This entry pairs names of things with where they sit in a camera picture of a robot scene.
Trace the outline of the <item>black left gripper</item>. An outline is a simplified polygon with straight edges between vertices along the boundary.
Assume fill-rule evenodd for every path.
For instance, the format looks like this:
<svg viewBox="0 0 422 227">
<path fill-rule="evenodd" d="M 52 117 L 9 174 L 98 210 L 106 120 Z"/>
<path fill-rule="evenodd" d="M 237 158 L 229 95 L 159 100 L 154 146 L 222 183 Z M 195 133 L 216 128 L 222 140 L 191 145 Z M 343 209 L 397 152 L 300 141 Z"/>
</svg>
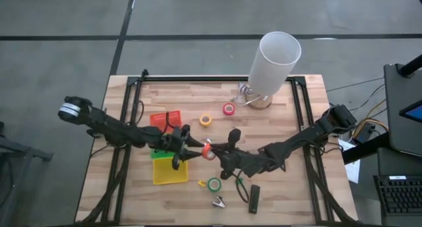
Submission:
<svg viewBox="0 0 422 227">
<path fill-rule="evenodd" d="M 202 154 L 197 151 L 187 150 L 188 147 L 203 147 L 204 143 L 190 137 L 190 126 L 184 125 L 182 128 L 175 127 L 173 133 L 167 134 L 162 139 L 163 150 L 166 152 L 173 152 L 172 168 L 179 169 L 180 162 L 190 160 L 201 156 Z"/>
</svg>

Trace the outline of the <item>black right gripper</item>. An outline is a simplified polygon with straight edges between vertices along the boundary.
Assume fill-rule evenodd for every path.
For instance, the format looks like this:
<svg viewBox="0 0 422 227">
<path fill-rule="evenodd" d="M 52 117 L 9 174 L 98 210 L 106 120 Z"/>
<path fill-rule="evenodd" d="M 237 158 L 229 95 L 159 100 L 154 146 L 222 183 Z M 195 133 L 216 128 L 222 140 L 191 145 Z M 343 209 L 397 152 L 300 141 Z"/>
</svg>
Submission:
<svg viewBox="0 0 422 227">
<path fill-rule="evenodd" d="M 236 147 L 240 140 L 241 131 L 233 129 L 229 132 L 226 143 L 211 143 L 211 151 L 219 158 L 221 179 L 228 179 L 234 175 L 236 169 L 241 170 L 249 178 L 264 171 L 264 160 L 259 154 L 241 150 Z"/>
</svg>

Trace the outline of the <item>orange tape roll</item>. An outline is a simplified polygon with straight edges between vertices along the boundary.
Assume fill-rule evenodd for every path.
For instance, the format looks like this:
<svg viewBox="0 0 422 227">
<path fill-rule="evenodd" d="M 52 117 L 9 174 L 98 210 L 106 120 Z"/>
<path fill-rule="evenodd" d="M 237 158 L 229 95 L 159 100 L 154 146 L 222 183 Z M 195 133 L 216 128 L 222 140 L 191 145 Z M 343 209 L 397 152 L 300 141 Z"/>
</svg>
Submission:
<svg viewBox="0 0 422 227">
<path fill-rule="evenodd" d="M 212 147 L 210 143 L 205 143 L 202 148 L 201 156 L 206 160 L 213 160 L 215 159 L 216 155 L 212 152 Z"/>
</svg>

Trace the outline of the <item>green tape roll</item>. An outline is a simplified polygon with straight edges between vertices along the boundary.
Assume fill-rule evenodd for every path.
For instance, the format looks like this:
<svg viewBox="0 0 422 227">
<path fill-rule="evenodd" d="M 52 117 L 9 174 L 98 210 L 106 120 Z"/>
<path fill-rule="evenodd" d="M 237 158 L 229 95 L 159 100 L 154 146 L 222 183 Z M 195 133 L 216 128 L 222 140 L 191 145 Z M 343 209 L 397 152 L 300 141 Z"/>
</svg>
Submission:
<svg viewBox="0 0 422 227">
<path fill-rule="evenodd" d="M 210 192 L 217 193 L 222 188 L 222 183 L 218 178 L 210 178 L 206 186 Z"/>
</svg>

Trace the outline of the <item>black stapler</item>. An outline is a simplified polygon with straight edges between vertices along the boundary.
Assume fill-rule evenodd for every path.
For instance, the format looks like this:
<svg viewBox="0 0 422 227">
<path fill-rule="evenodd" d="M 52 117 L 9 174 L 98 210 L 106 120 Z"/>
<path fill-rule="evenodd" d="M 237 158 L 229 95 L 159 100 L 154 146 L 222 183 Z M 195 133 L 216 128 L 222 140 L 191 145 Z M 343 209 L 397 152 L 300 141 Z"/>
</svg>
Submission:
<svg viewBox="0 0 422 227">
<path fill-rule="evenodd" d="M 249 207 L 248 207 L 248 212 L 250 214 L 257 213 L 259 196 L 260 196 L 260 187 L 258 185 L 252 185 L 251 192 L 249 195 Z"/>
</svg>

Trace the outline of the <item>green plastic basket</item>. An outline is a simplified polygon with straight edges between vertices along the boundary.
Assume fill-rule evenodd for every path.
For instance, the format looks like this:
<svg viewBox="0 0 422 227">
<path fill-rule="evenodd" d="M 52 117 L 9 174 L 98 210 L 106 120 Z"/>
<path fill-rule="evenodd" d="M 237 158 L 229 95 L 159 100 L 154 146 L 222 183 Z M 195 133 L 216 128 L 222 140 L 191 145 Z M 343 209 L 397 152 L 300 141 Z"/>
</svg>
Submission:
<svg viewBox="0 0 422 227">
<path fill-rule="evenodd" d="M 173 158 L 174 153 L 173 152 L 166 152 L 164 150 L 155 150 L 152 149 L 150 151 L 150 157 L 152 159 L 159 159 L 159 158 Z"/>
</svg>

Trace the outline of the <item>yellow plastic basket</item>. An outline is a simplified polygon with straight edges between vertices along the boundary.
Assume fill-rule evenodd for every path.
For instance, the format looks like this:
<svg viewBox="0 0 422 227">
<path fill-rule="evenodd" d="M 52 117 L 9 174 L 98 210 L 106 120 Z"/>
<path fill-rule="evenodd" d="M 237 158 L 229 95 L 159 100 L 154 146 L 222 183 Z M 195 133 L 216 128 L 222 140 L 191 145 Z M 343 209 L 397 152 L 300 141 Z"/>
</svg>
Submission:
<svg viewBox="0 0 422 227">
<path fill-rule="evenodd" d="M 172 168 L 171 158 L 153 159 L 153 184 L 166 185 L 189 180 L 189 163 L 182 162 L 178 170 Z"/>
</svg>

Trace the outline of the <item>red plastic basket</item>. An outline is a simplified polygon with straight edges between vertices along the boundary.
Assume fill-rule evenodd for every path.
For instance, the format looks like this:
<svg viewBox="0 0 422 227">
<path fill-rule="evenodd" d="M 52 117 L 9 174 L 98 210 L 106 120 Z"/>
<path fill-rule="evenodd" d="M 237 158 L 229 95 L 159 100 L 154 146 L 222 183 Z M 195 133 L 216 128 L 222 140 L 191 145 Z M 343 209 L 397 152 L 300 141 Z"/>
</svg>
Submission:
<svg viewBox="0 0 422 227">
<path fill-rule="evenodd" d="M 155 113 L 150 115 L 150 125 L 158 127 L 160 131 L 172 133 L 174 127 L 182 128 L 181 113 L 179 110 Z"/>
</svg>

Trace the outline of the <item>white shade table lamp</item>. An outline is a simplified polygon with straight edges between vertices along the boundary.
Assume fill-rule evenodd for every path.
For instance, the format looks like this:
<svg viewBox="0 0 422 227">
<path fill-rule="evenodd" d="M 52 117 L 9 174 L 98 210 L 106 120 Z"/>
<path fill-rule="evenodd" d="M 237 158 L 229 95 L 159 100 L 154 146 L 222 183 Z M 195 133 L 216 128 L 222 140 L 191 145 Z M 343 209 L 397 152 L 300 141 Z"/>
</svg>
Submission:
<svg viewBox="0 0 422 227">
<path fill-rule="evenodd" d="M 251 91 L 245 93 L 247 105 L 255 110 L 268 108 L 301 54 L 301 44 L 292 35 L 279 31 L 265 34 L 248 76 Z"/>
</svg>

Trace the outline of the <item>white paper sheet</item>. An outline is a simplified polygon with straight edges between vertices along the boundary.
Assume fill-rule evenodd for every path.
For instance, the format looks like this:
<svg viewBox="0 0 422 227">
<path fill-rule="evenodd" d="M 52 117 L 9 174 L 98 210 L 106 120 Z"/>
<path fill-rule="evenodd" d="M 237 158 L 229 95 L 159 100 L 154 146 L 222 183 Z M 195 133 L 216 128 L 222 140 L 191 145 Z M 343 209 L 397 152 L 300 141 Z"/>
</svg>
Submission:
<svg viewBox="0 0 422 227">
<path fill-rule="evenodd" d="M 355 145 L 338 139 L 338 144 L 343 148 L 344 151 L 347 151 L 351 148 L 354 148 Z M 360 171 L 360 160 L 345 164 L 346 174 L 349 181 L 358 184 L 359 183 L 359 171 Z"/>
</svg>

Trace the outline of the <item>black beam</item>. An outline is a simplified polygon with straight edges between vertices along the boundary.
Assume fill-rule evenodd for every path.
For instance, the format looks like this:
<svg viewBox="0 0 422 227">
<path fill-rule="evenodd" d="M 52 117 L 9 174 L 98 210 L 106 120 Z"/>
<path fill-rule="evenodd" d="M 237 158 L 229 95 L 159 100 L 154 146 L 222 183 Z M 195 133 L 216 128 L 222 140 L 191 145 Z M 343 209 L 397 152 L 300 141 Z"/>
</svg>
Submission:
<svg viewBox="0 0 422 227">
<path fill-rule="evenodd" d="M 389 132 L 383 133 L 360 145 L 342 152 L 344 164 L 350 164 L 367 156 L 373 155 L 379 148 L 391 148 Z"/>
</svg>

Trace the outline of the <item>small black box device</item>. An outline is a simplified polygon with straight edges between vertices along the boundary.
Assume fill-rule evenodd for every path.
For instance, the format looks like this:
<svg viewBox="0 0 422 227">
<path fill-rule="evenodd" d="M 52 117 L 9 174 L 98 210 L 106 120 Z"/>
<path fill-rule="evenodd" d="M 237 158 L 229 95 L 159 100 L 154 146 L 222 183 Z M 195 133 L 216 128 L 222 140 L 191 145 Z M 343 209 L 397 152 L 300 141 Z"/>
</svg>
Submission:
<svg viewBox="0 0 422 227">
<path fill-rule="evenodd" d="M 372 123 L 364 124 L 362 129 L 356 134 L 354 143 L 361 144 L 368 141 L 371 138 L 371 135 L 374 133 L 375 127 L 376 126 Z"/>
</svg>

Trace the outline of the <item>grey metal stand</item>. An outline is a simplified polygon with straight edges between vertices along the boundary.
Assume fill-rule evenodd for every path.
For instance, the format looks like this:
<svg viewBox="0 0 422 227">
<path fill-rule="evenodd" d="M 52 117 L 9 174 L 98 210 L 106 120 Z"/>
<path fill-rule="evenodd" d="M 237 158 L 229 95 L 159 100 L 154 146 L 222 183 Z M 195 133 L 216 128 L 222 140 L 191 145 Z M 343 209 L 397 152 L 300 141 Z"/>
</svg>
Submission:
<svg viewBox="0 0 422 227">
<path fill-rule="evenodd" d="M 0 183 L 7 165 L 9 178 L 6 180 L 10 186 L 0 200 L 0 227 L 8 227 L 11 222 L 32 159 L 38 157 L 43 162 L 50 162 L 53 156 L 52 153 L 9 140 L 3 134 L 4 126 L 0 121 Z"/>
</svg>

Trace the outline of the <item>dark grey laptop lid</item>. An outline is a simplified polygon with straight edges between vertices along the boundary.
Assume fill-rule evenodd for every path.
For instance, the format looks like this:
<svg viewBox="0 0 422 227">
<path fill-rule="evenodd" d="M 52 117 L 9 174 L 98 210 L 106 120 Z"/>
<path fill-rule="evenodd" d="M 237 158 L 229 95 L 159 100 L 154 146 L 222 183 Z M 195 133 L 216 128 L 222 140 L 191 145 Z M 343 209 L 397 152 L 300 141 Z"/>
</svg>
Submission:
<svg viewBox="0 0 422 227">
<path fill-rule="evenodd" d="M 422 156 L 422 122 L 400 115 L 400 111 L 422 101 L 422 70 L 402 77 L 396 65 L 384 66 L 390 146 L 404 153 Z"/>
</svg>

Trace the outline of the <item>black keyboard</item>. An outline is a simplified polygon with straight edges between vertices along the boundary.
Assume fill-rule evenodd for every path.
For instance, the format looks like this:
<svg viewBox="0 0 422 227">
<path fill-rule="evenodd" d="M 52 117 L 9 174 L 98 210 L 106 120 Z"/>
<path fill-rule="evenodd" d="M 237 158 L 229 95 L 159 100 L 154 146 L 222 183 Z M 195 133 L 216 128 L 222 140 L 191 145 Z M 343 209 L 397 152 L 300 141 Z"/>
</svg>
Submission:
<svg viewBox="0 0 422 227">
<path fill-rule="evenodd" d="M 373 176 L 386 216 L 422 216 L 422 175 Z"/>
</svg>

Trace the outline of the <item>blue screen tablet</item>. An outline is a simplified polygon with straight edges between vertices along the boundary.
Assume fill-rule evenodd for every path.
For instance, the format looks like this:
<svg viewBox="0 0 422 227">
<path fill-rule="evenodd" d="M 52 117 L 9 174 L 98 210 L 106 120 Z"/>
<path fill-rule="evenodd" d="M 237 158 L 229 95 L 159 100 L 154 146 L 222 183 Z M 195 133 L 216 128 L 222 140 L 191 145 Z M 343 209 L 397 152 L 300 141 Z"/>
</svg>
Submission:
<svg viewBox="0 0 422 227">
<path fill-rule="evenodd" d="M 422 123 L 422 100 L 400 110 L 399 115 L 418 123 Z"/>
</svg>

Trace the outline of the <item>black pole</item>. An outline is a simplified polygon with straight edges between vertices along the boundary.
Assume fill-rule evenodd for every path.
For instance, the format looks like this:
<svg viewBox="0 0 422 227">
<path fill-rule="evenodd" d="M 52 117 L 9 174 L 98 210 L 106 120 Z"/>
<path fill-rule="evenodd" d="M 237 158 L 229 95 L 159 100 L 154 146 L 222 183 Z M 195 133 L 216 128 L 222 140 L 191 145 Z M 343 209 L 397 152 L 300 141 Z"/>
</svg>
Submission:
<svg viewBox="0 0 422 227">
<path fill-rule="evenodd" d="M 398 65 L 397 72 L 399 75 L 405 78 L 411 78 L 414 76 L 414 73 L 422 68 L 422 54 L 411 60 L 406 65 Z"/>
</svg>

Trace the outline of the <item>black aluminium table frame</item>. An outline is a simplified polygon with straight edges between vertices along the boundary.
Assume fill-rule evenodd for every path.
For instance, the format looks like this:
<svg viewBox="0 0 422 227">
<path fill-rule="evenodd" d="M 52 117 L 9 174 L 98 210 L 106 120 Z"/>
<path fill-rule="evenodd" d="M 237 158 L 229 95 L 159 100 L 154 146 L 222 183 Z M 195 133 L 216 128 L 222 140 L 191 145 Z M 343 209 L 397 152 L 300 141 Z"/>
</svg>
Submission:
<svg viewBox="0 0 422 227">
<path fill-rule="evenodd" d="M 319 75 L 288 77 L 265 110 L 236 106 L 225 115 L 223 106 L 235 96 L 247 76 L 163 77 L 148 73 L 112 76 L 100 106 L 107 115 L 138 127 L 151 126 L 150 115 L 179 110 L 191 137 L 206 143 L 226 143 L 229 132 L 241 131 L 236 147 L 256 154 L 260 147 L 282 142 L 308 128 L 331 108 Z M 212 123 L 203 127 L 202 114 Z M 112 226 L 356 226 L 357 216 L 340 146 L 328 140 L 306 145 L 286 159 L 286 169 L 255 174 L 236 169 L 220 178 L 216 156 L 186 160 L 189 180 L 153 184 L 149 146 L 113 146 L 105 137 L 93 144 L 85 183 L 75 216 L 78 227 Z M 218 178 L 222 188 L 212 193 L 199 180 Z M 237 178 L 243 178 L 237 184 Z M 258 210 L 248 212 L 251 186 L 260 187 Z M 224 209 L 213 207 L 215 196 Z"/>
</svg>

